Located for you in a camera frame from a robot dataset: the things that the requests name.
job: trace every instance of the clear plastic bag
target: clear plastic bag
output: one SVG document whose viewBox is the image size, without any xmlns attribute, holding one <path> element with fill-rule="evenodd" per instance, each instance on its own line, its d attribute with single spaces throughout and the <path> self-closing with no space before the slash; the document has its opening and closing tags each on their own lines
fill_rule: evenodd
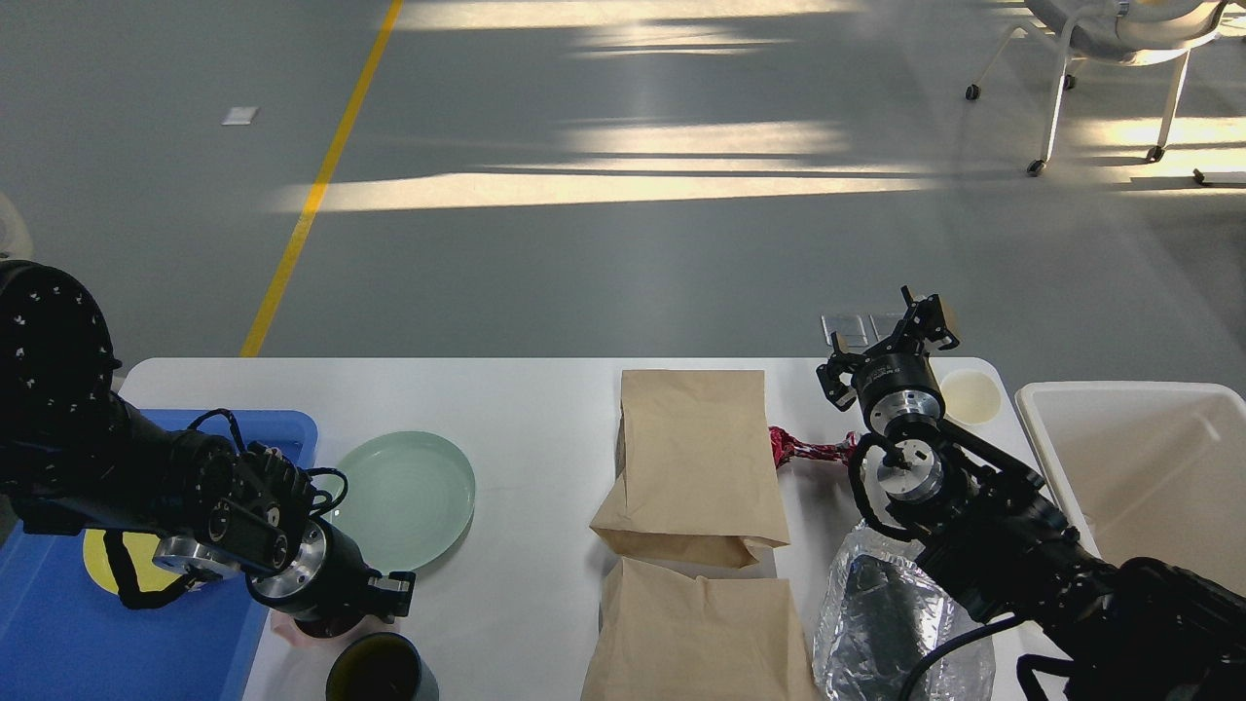
<svg viewBox="0 0 1246 701">
<path fill-rule="evenodd" d="M 913 564 L 921 550 L 863 523 L 844 539 L 814 635 L 814 679 L 830 701 L 895 699 L 923 655 L 978 628 Z M 939 660 L 911 699 L 981 701 L 994 676 L 994 647 L 982 640 Z"/>
</svg>

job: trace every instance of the concrete floor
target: concrete floor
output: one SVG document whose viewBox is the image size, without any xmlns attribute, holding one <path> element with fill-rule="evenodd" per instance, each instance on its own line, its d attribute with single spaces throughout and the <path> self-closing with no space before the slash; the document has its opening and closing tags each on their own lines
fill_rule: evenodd
<svg viewBox="0 0 1246 701">
<path fill-rule="evenodd" d="M 239 352 L 388 5 L 0 4 L 0 192 L 127 366 Z M 407 0 L 262 355 L 820 356 L 907 283 L 1011 390 L 1246 392 L 1246 45 L 1154 164 L 1168 66 L 1087 66 L 1028 178 L 1049 54 L 962 97 L 1024 14 Z"/>
</svg>

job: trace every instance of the yellow floor line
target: yellow floor line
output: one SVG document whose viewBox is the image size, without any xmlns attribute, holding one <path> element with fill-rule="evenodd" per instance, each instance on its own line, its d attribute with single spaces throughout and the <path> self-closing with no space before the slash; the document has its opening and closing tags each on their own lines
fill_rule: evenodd
<svg viewBox="0 0 1246 701">
<path fill-rule="evenodd" d="M 289 284 L 290 275 L 294 273 L 294 265 L 298 264 L 299 254 L 303 253 L 303 244 L 307 243 L 308 232 L 312 230 L 312 222 L 315 220 L 315 214 L 320 210 L 320 202 L 324 200 L 329 181 L 333 179 L 333 171 L 336 169 L 338 159 L 341 158 L 341 151 L 346 147 L 350 129 L 355 126 L 355 117 L 359 116 L 359 108 L 364 105 L 368 87 L 373 83 L 373 75 L 376 73 L 376 66 L 381 61 L 381 54 L 385 52 L 385 45 L 389 42 L 390 34 L 394 31 L 394 24 L 397 21 L 397 15 L 401 10 L 402 0 L 392 0 L 390 2 L 389 12 L 386 12 L 381 30 L 376 35 L 373 50 L 368 54 L 368 62 L 364 64 L 364 70 L 359 73 L 359 80 L 355 82 L 355 91 L 350 93 L 350 102 L 346 103 L 346 111 L 341 115 L 341 121 L 338 122 L 338 131 L 333 134 L 333 143 L 329 144 L 329 152 L 324 154 L 324 162 L 320 163 L 320 172 L 312 184 L 312 191 L 308 192 L 299 220 L 294 224 L 290 242 L 285 244 L 285 253 L 282 254 L 282 260 L 277 264 L 273 280 L 268 284 L 264 300 L 260 301 L 259 311 L 255 313 L 255 320 L 250 324 L 250 331 L 247 334 L 247 340 L 243 342 L 242 352 L 239 354 L 243 359 L 259 356 L 259 350 L 264 345 L 264 337 L 268 336 L 268 329 L 273 325 L 273 316 L 277 315 L 277 308 L 282 304 L 282 296 L 285 294 L 285 285 Z"/>
</svg>

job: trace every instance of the paper bag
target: paper bag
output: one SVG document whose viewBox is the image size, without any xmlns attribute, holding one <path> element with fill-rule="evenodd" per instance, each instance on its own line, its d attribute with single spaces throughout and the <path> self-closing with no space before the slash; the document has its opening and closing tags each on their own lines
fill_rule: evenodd
<svg viewBox="0 0 1246 701">
<path fill-rule="evenodd" d="M 622 473 L 592 529 L 619 555 L 745 568 L 789 543 L 760 371 L 624 371 Z"/>
<path fill-rule="evenodd" d="M 710 580 L 623 558 L 581 701 L 811 701 L 787 580 Z"/>
</svg>

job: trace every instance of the robotic arm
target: robotic arm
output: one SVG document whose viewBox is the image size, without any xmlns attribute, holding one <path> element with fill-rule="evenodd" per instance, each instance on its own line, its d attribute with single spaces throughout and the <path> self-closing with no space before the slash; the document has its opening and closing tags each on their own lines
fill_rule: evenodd
<svg viewBox="0 0 1246 701">
<path fill-rule="evenodd" d="M 832 335 L 817 377 L 841 412 L 858 402 L 870 430 L 849 464 L 866 523 L 921 542 L 917 565 L 976 621 L 1013 614 L 963 642 L 1025 620 L 1039 624 L 1072 661 L 1018 660 L 1030 700 L 1043 699 L 1035 671 L 1068 677 L 1070 701 L 1244 697 L 1246 599 L 1154 559 L 1116 568 L 1087 553 L 1077 529 L 1039 493 L 1042 476 L 944 418 L 928 345 L 959 344 L 954 316 L 937 294 L 902 293 L 907 309 L 895 331 L 860 355 Z M 898 527 L 870 504 L 867 463 Z M 958 646 L 949 642 L 910 675 L 902 697 L 938 655 Z"/>
<path fill-rule="evenodd" d="M 0 492 L 26 533 L 106 529 L 115 570 L 120 532 L 155 534 L 156 564 L 179 581 L 245 573 L 257 601 L 313 635 L 407 614 L 415 575 L 368 568 L 320 518 L 334 504 L 316 501 L 309 474 L 275 449 L 244 446 L 229 412 L 213 413 L 231 421 L 233 445 L 166 432 L 111 392 L 120 364 L 76 279 L 0 261 Z"/>
</svg>

